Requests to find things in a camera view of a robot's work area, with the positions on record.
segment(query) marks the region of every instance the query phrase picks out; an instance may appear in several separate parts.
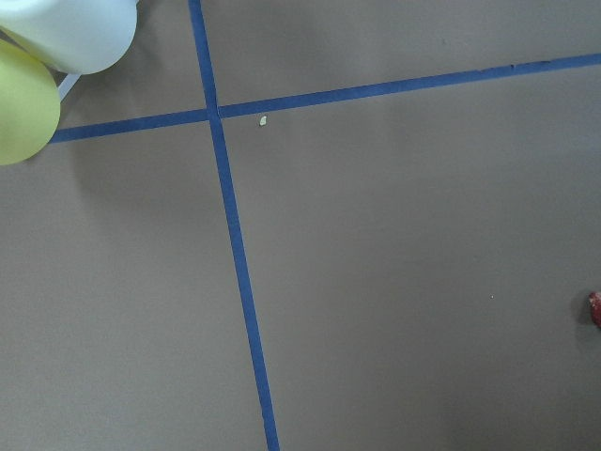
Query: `red object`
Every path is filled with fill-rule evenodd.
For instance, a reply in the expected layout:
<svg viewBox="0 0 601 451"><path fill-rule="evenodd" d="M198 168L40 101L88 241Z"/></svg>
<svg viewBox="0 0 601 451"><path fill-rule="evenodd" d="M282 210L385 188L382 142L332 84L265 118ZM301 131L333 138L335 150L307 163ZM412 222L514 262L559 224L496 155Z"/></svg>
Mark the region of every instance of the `red object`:
<svg viewBox="0 0 601 451"><path fill-rule="evenodd" d="M591 317L593 322L601 327L601 291L596 291L589 295L589 302L591 303Z"/></svg>

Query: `blue tape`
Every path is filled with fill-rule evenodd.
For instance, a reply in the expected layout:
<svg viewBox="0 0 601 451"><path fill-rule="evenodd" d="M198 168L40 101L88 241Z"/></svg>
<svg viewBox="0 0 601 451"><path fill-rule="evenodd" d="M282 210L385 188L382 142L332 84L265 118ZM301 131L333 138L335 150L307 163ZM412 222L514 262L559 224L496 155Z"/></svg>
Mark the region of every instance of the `blue tape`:
<svg viewBox="0 0 601 451"><path fill-rule="evenodd" d="M217 170L219 173L219 182L221 183L223 203L225 206L225 216L229 237L234 254L234 264L236 266L236 275L240 298L242 301L242 311L246 323L246 333L251 348L251 358L253 360L254 379L259 394L259 403L263 415L263 426L267 439L269 451L279 451L277 429L275 426L275 416L271 403L270 385L263 357L263 348L261 346L261 335L259 333L256 311L254 309L254 297L251 287L251 278L248 271L248 263L244 252L244 241L242 239L242 230L240 228L238 207L236 204L236 195L234 192L234 182L230 170L229 159L227 156L227 147L223 135L223 124L219 117L219 108L217 103L217 88L215 77L210 61L210 52L208 50L207 29L205 28L205 19L203 16L200 0L188 0L190 15L193 24L194 40L196 41L196 51L198 53L198 63L200 73L203 79L205 89L205 98L207 103L208 122L210 124L213 146L215 148L215 157L217 160Z"/></svg>
<svg viewBox="0 0 601 451"><path fill-rule="evenodd" d="M191 124L208 120L207 110L191 110L167 115L138 117L136 119L118 120L103 124L84 125L70 129L57 130L51 143L64 143L78 139L95 138L109 134L137 132L140 130L158 129L174 125Z"/></svg>
<svg viewBox="0 0 601 451"><path fill-rule="evenodd" d="M460 85L464 83L482 82L496 78L506 78L516 75L530 73L548 72L552 70L563 70L583 68L601 64L601 54L586 54L582 56L571 56L567 58L554 59L552 61L538 61L534 63L500 66L484 70L468 70L465 72L446 73L431 77L413 78L397 82L379 83L334 89L332 91L316 92L313 94L300 94L298 96L281 97L265 101L249 101L222 106L219 109L221 117L237 117L268 111L287 110L300 108L302 106L319 105L335 101L351 101L367 97L384 96L399 92L428 89L431 87Z"/></svg>

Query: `gray floor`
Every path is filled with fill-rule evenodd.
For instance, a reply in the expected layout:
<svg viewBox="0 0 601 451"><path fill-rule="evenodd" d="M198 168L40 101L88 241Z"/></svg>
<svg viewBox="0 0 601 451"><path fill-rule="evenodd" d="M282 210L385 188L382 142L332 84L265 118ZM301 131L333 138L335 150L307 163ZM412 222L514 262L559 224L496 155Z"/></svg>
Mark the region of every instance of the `gray floor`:
<svg viewBox="0 0 601 451"><path fill-rule="evenodd" d="M221 104L599 52L601 4L204 1ZM142 0L61 127L204 108ZM226 119L280 445L599 448L601 68ZM207 123L0 169L0 449L266 450Z"/></svg>

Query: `white cylindrical object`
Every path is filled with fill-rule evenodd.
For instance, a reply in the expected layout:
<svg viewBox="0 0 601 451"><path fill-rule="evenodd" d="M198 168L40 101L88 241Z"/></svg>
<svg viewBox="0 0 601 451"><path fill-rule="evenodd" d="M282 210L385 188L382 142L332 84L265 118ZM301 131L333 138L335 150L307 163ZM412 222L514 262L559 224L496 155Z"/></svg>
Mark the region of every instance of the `white cylindrical object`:
<svg viewBox="0 0 601 451"><path fill-rule="evenodd" d="M57 70L94 73L128 50L136 0L0 0L0 27Z"/></svg>

